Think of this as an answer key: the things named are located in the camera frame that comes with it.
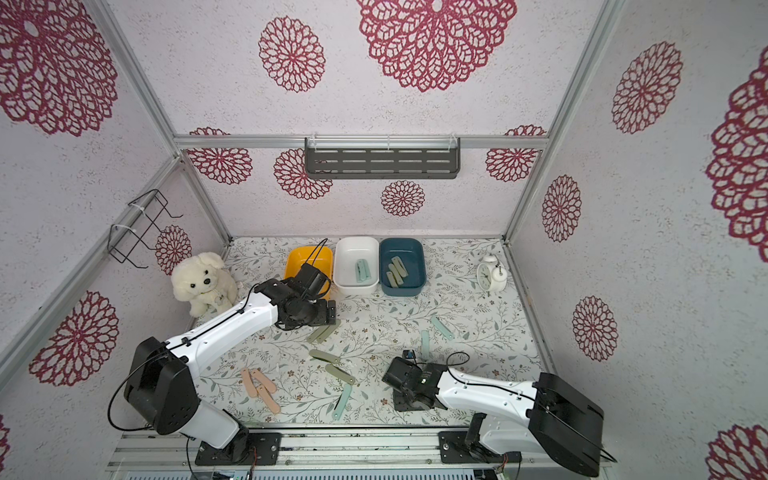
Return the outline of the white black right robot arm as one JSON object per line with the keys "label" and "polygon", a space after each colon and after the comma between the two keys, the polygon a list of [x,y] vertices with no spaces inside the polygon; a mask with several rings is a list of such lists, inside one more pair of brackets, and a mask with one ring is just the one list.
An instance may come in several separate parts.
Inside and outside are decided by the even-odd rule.
{"label": "white black right robot arm", "polygon": [[399,412],[459,410],[472,415],[459,432],[438,439],[445,463],[475,460],[506,466],[525,455],[545,454],[565,470],[587,478],[600,474],[604,412],[555,374],[535,381],[482,378],[438,363],[394,358],[383,375]]}

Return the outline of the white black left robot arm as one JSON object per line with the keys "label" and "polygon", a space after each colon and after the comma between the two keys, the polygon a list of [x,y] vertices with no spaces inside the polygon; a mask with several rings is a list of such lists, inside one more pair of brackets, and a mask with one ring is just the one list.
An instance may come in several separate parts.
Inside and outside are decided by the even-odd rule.
{"label": "white black left robot arm", "polygon": [[324,298],[330,286],[329,280],[270,279],[199,328],[165,341],[147,338],[136,347],[123,397],[160,435],[183,434],[241,454],[248,428],[202,400],[196,382],[214,361],[261,330],[334,324],[335,302]]}

